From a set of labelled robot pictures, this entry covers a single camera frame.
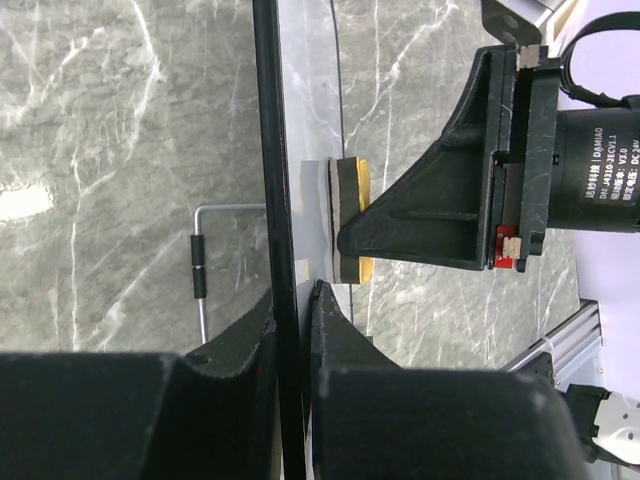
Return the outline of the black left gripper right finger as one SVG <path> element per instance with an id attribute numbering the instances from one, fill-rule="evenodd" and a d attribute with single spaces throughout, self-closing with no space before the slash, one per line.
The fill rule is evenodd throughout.
<path id="1" fill-rule="evenodd" d="M 540 377 L 406 369 L 311 297 L 312 455 L 319 479 L 585 479 L 569 410 Z"/>

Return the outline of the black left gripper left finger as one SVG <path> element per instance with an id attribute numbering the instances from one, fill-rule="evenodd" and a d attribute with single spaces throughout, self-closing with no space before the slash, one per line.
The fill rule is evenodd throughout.
<path id="1" fill-rule="evenodd" d="M 275 479 L 276 325 L 269 297 L 172 353 L 6 353 L 5 479 Z"/>

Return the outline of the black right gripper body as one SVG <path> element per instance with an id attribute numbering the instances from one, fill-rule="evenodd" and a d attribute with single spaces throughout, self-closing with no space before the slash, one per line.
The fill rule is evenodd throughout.
<path id="1" fill-rule="evenodd" d="M 491 268 L 526 271 L 543 251 L 549 221 L 560 60 L 541 45 L 523 46 L 507 65 L 499 136 L 493 153 Z"/>

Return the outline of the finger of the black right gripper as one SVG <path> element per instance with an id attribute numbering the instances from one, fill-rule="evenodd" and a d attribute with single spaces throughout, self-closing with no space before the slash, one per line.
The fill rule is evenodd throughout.
<path id="1" fill-rule="evenodd" d="M 493 153 L 513 45 L 477 50 L 440 137 L 363 212 L 340 229 L 340 253 L 471 271 L 488 265 Z"/>

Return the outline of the white whiteboard black frame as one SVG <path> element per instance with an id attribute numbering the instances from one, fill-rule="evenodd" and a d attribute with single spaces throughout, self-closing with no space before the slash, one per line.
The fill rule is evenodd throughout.
<path id="1" fill-rule="evenodd" d="M 345 149 L 335 7 L 256 1 L 253 20 L 284 475 L 358 479 L 350 381 L 369 342 L 337 279 L 330 169 Z"/>

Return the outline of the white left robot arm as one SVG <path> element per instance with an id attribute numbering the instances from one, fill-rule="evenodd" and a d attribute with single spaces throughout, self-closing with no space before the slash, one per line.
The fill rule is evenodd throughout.
<path id="1" fill-rule="evenodd" d="M 328 283 L 306 323 L 292 479 L 586 479 L 639 465 L 639 404 L 554 389 L 552 358 L 500 371 L 409 370 L 343 316 Z M 278 479 L 285 429 L 271 299 L 168 353 L 5 353 L 5 479 Z"/>

